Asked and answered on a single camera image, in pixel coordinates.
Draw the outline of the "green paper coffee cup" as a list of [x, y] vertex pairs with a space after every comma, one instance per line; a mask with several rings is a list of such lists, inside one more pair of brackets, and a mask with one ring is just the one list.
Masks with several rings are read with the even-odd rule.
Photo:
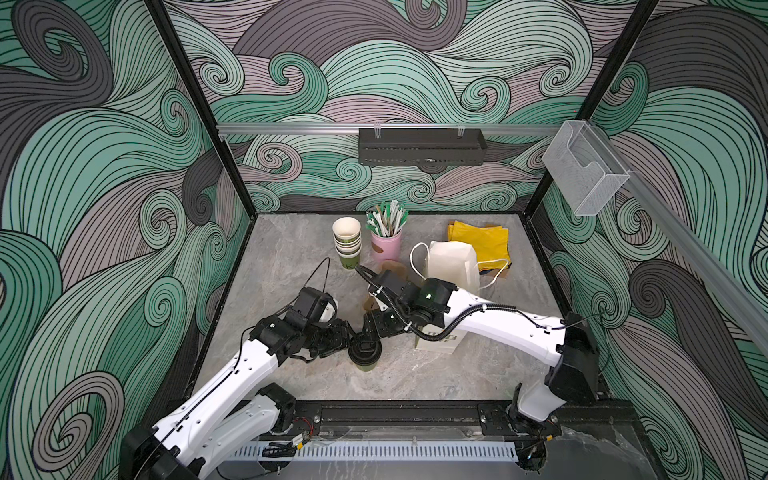
[[354, 365], [356, 366], [356, 368], [363, 372], [372, 371], [377, 364], [378, 364], [377, 361], [354, 362]]

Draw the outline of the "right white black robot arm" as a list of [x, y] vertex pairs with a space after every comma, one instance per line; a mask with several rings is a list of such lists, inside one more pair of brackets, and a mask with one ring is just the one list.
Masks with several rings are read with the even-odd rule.
[[548, 367], [543, 379], [514, 394], [513, 414], [545, 423], [566, 404], [592, 405], [598, 399], [598, 354], [585, 318], [544, 317], [481, 298], [454, 283], [425, 278], [421, 284], [403, 280], [390, 270], [365, 266], [355, 272], [367, 284], [379, 311], [373, 314], [380, 338], [410, 332], [439, 343], [456, 332], [468, 332], [515, 348]]

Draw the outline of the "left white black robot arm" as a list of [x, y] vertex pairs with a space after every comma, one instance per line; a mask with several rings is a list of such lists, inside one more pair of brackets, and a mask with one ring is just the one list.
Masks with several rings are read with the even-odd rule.
[[302, 288], [247, 328], [233, 358], [188, 400], [123, 438], [119, 478], [205, 479], [250, 440], [290, 429], [295, 399], [265, 379], [303, 349], [318, 358], [345, 349], [348, 338], [333, 297]]

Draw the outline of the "white paper takeout bag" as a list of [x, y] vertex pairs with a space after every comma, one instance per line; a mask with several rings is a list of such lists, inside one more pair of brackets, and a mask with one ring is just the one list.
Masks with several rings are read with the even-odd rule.
[[[413, 271], [422, 279], [445, 280], [476, 296], [493, 285], [500, 272], [510, 264], [503, 258], [481, 261], [472, 245], [458, 241], [431, 241], [429, 245], [417, 243], [410, 251], [409, 261]], [[496, 276], [485, 285], [480, 283], [481, 267], [496, 271]]]

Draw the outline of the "brown pulp cup carrier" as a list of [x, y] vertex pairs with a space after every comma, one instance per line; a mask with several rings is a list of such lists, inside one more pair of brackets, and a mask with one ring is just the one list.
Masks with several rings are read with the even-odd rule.
[[[392, 271], [401, 280], [408, 280], [408, 268], [399, 261], [385, 260], [374, 268], [376, 273], [381, 273], [384, 270]], [[373, 297], [368, 297], [363, 304], [363, 310], [365, 312], [379, 309], [380, 307]]]

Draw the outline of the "pink cup holder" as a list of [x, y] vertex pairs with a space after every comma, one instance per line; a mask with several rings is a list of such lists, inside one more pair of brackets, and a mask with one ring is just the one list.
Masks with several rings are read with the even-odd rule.
[[375, 233], [371, 234], [371, 249], [374, 260], [377, 263], [384, 261], [398, 261], [401, 252], [402, 233], [394, 236], [382, 237]]

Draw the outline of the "stack of green paper cups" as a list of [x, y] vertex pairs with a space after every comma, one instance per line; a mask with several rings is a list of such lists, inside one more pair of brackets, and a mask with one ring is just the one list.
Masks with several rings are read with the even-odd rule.
[[344, 269], [354, 270], [360, 262], [362, 231], [360, 222], [353, 217], [342, 217], [332, 225], [335, 250]]

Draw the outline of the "yellow napkin stack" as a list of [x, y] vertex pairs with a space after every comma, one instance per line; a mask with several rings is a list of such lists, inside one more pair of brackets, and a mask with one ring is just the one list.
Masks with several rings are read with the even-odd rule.
[[447, 227], [449, 241], [471, 245], [480, 271], [500, 270], [509, 265], [509, 231], [502, 226], [475, 227], [454, 221]]

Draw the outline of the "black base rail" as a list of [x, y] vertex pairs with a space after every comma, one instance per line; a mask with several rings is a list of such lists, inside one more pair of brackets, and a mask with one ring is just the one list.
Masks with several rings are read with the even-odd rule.
[[563, 428], [598, 429], [639, 421], [627, 401], [565, 405], [541, 422], [526, 420], [510, 400], [298, 400], [286, 419], [268, 430], [285, 436], [307, 432], [330, 437], [354, 427], [453, 427], [484, 436], [555, 435]]

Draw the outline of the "black wall-mounted tray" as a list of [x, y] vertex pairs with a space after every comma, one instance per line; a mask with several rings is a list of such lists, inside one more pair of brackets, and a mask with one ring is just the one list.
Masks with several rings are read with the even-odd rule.
[[358, 133], [358, 160], [366, 166], [481, 165], [488, 151], [479, 129], [457, 135], [449, 130], [395, 129], [379, 135]]

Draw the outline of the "clear acrylic wall holder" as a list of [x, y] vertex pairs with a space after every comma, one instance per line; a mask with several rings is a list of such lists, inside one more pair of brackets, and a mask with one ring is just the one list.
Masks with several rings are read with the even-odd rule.
[[577, 217], [597, 216], [630, 178], [608, 136], [584, 120], [561, 125], [543, 162]]

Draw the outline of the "aluminium rail back wall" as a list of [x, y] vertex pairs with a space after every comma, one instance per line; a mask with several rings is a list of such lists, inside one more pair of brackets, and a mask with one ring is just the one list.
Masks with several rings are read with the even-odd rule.
[[384, 130], [419, 129], [449, 130], [457, 135], [468, 129], [479, 129], [491, 136], [549, 136], [556, 134], [559, 124], [398, 124], [398, 123], [309, 123], [263, 122], [219, 123], [221, 135], [356, 135], [361, 129], [373, 129], [377, 135]]

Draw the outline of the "aluminium rail wall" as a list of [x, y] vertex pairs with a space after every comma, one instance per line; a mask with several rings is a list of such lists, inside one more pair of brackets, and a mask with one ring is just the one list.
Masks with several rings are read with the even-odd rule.
[[361, 129], [373, 129], [377, 135], [384, 130], [419, 129], [449, 130], [457, 135], [468, 129], [479, 129], [491, 136], [549, 136], [556, 134], [559, 124], [398, 124], [398, 123], [309, 123], [263, 122], [219, 123], [221, 135], [356, 135]]
[[767, 352], [767, 313], [740, 277], [733, 274], [696, 235], [693, 195], [708, 189], [689, 187], [663, 153], [633, 134], [608, 138], [593, 128], [595, 150], [611, 170], [627, 177], [624, 187], [651, 216], [658, 228], [703, 280], [709, 291], [755, 346]]

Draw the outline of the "aluminium rail right wall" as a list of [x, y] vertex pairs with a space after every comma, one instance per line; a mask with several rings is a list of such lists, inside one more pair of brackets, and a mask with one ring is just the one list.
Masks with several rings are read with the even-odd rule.
[[703, 280], [709, 291], [755, 346], [767, 352], [767, 313], [740, 277], [733, 274], [696, 235], [693, 195], [708, 189], [689, 187], [663, 153], [633, 134], [608, 138], [593, 128], [595, 150], [611, 170], [627, 177], [624, 187], [651, 216], [658, 228]]

